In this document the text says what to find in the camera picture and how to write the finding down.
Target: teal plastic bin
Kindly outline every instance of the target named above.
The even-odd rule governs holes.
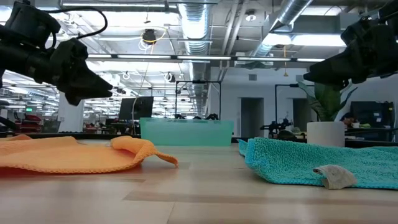
[[[158,146],[229,146],[233,121],[141,118],[141,138]]]

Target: orange towel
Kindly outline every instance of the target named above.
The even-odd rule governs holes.
[[[151,155],[178,166],[176,158],[159,152],[150,141],[130,136],[112,139],[110,147],[80,144],[73,137],[31,139],[19,135],[0,141],[0,167],[46,173],[92,174],[126,170]]]

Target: computer monitor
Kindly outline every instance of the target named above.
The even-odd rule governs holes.
[[[120,106],[119,119],[131,120],[132,119],[132,105],[135,98],[124,98]],[[136,105],[134,106],[134,119],[150,118],[152,116],[152,107],[154,104],[153,96],[143,96],[137,98]]]

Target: potted plant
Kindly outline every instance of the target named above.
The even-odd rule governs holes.
[[[349,84],[343,90],[334,86],[320,83],[314,84],[314,91],[306,84],[298,82],[298,87],[307,94],[311,108],[316,112],[320,122],[307,124],[307,142],[324,146],[345,146],[345,126],[340,121],[335,121],[338,112],[345,106],[348,98],[357,89],[351,90],[346,99],[341,102],[341,95],[351,87]]]

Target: table surface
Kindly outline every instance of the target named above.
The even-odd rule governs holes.
[[[398,223],[393,190],[270,184],[236,144],[158,148],[178,157],[179,169],[157,157],[113,174],[0,169],[0,223]]]

